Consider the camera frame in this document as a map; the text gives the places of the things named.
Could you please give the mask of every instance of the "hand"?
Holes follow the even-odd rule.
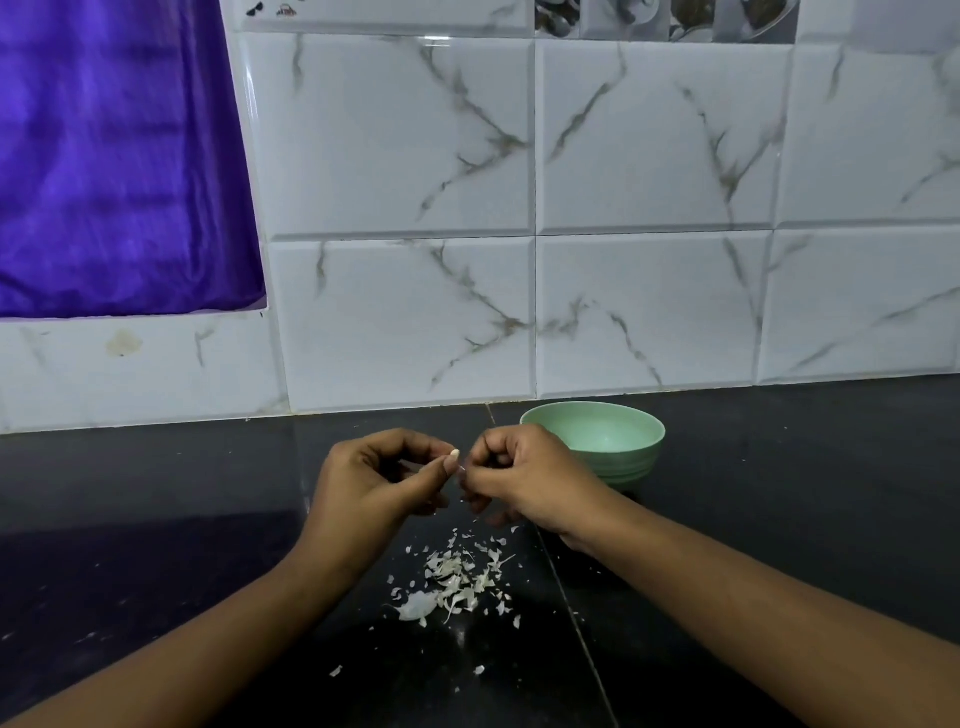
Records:
[[[583,527],[618,496],[556,435],[539,425],[487,430],[470,451],[461,478],[465,500],[479,514],[492,498],[507,504],[490,522],[524,516],[583,550]]]
[[[380,557],[407,516],[446,507],[440,490],[458,467],[452,452],[448,443],[405,429],[334,445],[291,557],[309,569],[333,569],[348,589]],[[414,472],[401,459],[424,467]]]

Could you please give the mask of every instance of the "black countertop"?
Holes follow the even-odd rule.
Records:
[[[666,424],[660,462],[637,491],[645,505],[960,643],[960,377],[609,400]],[[0,438],[0,720],[279,561],[333,443],[402,425],[467,449],[530,406]],[[218,724],[679,726],[727,715],[798,724],[618,578],[529,524],[496,533],[516,555],[504,568],[513,614],[487,602],[447,623],[435,613],[426,629],[397,621],[390,590],[422,589],[424,548],[445,547],[455,527],[493,533],[447,487],[451,508],[410,520]]]

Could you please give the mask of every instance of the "right hand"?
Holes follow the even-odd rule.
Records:
[[[494,525],[523,516],[578,550],[584,550],[586,529],[617,497],[539,425],[487,430],[470,451],[466,470],[461,486],[473,513],[499,498],[507,510],[491,519]]]

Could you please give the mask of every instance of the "bowl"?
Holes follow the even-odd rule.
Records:
[[[544,404],[526,412],[520,424],[542,425],[613,487],[650,474],[666,436],[666,427],[653,415],[599,401]]]

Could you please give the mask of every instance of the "purple fabric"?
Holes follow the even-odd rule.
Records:
[[[0,317],[264,295],[219,3],[4,3]]]

